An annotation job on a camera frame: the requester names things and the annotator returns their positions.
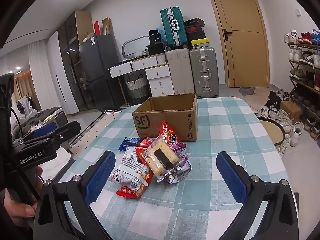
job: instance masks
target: drawer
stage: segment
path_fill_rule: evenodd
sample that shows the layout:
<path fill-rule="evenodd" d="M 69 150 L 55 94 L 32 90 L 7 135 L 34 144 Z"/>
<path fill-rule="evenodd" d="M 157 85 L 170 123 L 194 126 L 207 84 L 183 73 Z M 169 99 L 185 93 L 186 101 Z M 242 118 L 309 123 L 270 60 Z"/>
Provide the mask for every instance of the drawer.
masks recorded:
<path fill-rule="evenodd" d="M 153 78 L 159 78 L 159 77 L 169 77 L 170 76 L 169 66 L 164 65 L 164 66 L 146 69 L 146 74 L 149 80 Z"/>
<path fill-rule="evenodd" d="M 133 71 L 135 71 L 135 70 L 139 70 L 139 69 L 143 69 L 143 68 L 147 68 L 147 67 L 153 67 L 153 66 L 157 66 L 157 65 L 158 65 L 157 58 L 154 56 L 154 57 L 148 57 L 145 59 L 133 61 L 132 62 L 132 69 L 133 69 Z"/>
<path fill-rule="evenodd" d="M 149 80 L 150 88 L 172 87 L 171 77 L 154 78 Z"/>
<path fill-rule="evenodd" d="M 123 74 L 130 73 L 132 72 L 131 62 L 127 62 L 119 66 L 112 67 L 109 70 L 110 70 L 111 77 L 117 77 Z"/>
<path fill-rule="evenodd" d="M 173 87 L 164 87 L 164 88 L 154 88 L 151 89 L 151 94 L 153 97 L 174 95 Z"/>
<path fill-rule="evenodd" d="M 158 61 L 158 65 L 162 65 L 165 63 L 165 55 L 161 54 L 159 56 L 157 56 L 157 61 Z"/>

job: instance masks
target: blue gripper pad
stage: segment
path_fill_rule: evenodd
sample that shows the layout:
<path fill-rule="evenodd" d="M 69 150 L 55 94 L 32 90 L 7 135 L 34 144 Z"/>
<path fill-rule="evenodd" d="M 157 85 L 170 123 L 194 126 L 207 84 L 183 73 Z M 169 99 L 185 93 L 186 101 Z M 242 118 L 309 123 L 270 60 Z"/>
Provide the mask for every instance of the blue gripper pad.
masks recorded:
<path fill-rule="evenodd" d="M 248 200 L 247 186 L 233 168 L 237 165 L 226 152 L 218 153 L 216 164 L 235 201 L 244 205 Z"/>
<path fill-rule="evenodd" d="M 90 165 L 83 174 L 84 201 L 87 205 L 96 202 L 113 168 L 116 157 L 113 152 L 105 151 L 96 164 Z"/>

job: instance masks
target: green sneaker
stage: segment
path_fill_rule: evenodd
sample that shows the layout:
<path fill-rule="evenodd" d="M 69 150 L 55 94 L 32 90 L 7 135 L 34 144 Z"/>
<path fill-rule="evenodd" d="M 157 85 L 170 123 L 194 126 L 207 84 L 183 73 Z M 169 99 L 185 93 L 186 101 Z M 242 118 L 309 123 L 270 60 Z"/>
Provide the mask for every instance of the green sneaker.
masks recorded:
<path fill-rule="evenodd" d="M 297 70 L 298 70 L 298 68 L 296 68 L 296 67 L 295 68 L 291 68 L 289 76 L 291 78 L 294 78 L 294 75 L 296 74 Z"/>
<path fill-rule="evenodd" d="M 302 81 L 302 80 L 305 80 L 306 75 L 304 74 L 304 72 L 302 71 L 302 69 L 299 68 L 299 69 L 296 70 L 296 73 L 295 73 L 295 75 L 294 75 L 294 78 L 295 78 L 296 80 Z"/>

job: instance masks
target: laundry basket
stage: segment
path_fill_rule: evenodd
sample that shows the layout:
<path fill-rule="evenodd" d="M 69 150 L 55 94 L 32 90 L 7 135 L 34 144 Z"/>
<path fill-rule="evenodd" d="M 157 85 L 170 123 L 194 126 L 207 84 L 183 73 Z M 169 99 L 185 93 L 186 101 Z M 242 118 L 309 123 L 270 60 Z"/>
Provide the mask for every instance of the laundry basket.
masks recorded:
<path fill-rule="evenodd" d="M 129 89 L 129 95 L 133 99 L 145 97 L 148 93 L 147 80 L 142 74 L 135 81 L 128 79 L 126 84 Z"/>

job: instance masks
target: curtain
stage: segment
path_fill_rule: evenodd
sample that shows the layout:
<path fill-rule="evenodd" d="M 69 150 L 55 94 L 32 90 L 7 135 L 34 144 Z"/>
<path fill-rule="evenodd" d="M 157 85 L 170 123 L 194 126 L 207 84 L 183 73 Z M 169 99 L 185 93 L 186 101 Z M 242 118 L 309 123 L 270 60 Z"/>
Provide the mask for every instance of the curtain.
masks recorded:
<path fill-rule="evenodd" d="M 27 71 L 14 79 L 14 95 L 17 100 L 24 96 L 32 98 L 36 110 L 41 110 L 35 87 L 33 86 L 31 72 Z"/>
<path fill-rule="evenodd" d="M 41 109 L 61 106 L 49 69 L 45 40 L 28 44 L 28 53 L 33 85 Z"/>

